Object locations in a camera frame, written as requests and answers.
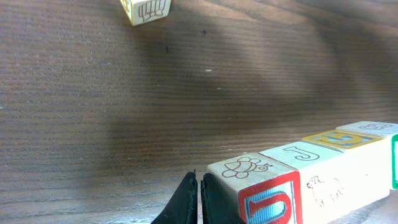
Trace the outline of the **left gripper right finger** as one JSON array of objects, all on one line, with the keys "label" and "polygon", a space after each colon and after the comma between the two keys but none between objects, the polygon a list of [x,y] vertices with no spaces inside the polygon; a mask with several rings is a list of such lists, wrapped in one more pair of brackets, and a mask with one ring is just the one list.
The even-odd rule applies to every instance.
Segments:
[{"label": "left gripper right finger", "polygon": [[204,224],[245,224],[213,174],[203,176],[200,190]]}]

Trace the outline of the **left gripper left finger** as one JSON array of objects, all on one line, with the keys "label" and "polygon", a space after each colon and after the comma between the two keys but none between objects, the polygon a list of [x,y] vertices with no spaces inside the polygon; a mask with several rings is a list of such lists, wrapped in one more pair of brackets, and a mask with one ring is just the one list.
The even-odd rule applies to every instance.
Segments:
[{"label": "left gripper left finger", "polygon": [[198,182],[194,172],[188,172],[162,212],[151,224],[197,224]]}]

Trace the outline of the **red U letter block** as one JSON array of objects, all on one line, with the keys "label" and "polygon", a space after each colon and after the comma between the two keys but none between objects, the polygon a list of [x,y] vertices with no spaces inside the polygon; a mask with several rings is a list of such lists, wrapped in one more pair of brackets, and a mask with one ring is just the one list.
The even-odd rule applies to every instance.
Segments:
[{"label": "red U letter block", "polygon": [[207,166],[245,223],[303,223],[300,173],[260,153]]}]

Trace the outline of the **white block red side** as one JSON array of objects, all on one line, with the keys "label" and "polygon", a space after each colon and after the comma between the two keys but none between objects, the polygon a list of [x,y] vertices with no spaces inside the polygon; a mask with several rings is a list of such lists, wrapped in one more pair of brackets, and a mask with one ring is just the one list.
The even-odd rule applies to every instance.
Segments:
[{"label": "white block red side", "polygon": [[388,139],[334,129],[304,137],[302,141],[343,153],[346,167],[369,177],[374,184],[392,188],[392,152]]}]

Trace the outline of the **green Z letter block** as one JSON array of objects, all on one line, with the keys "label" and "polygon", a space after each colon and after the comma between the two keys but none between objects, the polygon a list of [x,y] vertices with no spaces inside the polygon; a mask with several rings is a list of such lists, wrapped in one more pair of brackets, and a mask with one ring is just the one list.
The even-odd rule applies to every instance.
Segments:
[{"label": "green Z letter block", "polygon": [[336,128],[340,131],[347,131],[351,133],[361,133],[371,136],[378,136],[387,141],[387,148],[390,154],[391,171],[391,186],[392,189],[397,189],[397,124],[384,123],[377,121],[359,121],[356,123],[338,126]]}]

